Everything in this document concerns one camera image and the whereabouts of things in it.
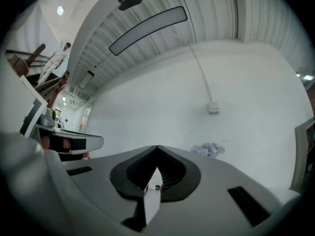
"white outfit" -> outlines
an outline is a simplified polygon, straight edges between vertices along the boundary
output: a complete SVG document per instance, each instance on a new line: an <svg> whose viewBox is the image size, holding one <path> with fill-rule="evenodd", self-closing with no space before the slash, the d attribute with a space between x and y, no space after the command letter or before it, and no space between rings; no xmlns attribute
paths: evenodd
<svg viewBox="0 0 315 236"><path fill-rule="evenodd" d="M55 55L47 61L44 65L43 70L40 73L38 85L44 83L48 76L56 69L61 60L67 56L67 52L64 50L56 50Z"/></svg>

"black panel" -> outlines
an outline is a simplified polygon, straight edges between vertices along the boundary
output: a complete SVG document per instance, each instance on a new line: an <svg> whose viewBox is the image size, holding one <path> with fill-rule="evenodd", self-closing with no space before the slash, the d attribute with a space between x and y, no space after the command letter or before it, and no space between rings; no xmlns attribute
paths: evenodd
<svg viewBox="0 0 315 236"><path fill-rule="evenodd" d="M71 139L71 149L72 150L81 150L86 149L87 139Z"/></svg>
<svg viewBox="0 0 315 236"><path fill-rule="evenodd" d="M243 187L227 190L252 226L260 224L269 214Z"/></svg>
<svg viewBox="0 0 315 236"><path fill-rule="evenodd" d="M50 135L49 140L50 140L50 149L57 152L70 153L70 150L72 148L63 148L63 137Z"/></svg>
<svg viewBox="0 0 315 236"><path fill-rule="evenodd" d="M68 172L69 176L74 176L74 175L78 175L78 174L88 172L91 170L92 170L91 167L85 166L85 167L81 167L81 168L77 168L77 169L73 169L73 170L67 170L67 172Z"/></svg>

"staircase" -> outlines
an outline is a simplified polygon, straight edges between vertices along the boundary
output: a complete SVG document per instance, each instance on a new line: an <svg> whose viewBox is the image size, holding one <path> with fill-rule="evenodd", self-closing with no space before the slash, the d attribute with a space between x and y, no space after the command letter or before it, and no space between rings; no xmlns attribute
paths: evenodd
<svg viewBox="0 0 315 236"><path fill-rule="evenodd" d="M41 68L49 58L40 54L45 49L45 47L45 44L42 44L33 53L6 50L6 54L16 74L19 77L25 76L28 82L40 94L40 96L48 102L47 107L52 108L57 95L62 91L67 82L69 72L66 71L62 77L57 77L55 74L51 73L46 82L39 86L37 85Z"/></svg>

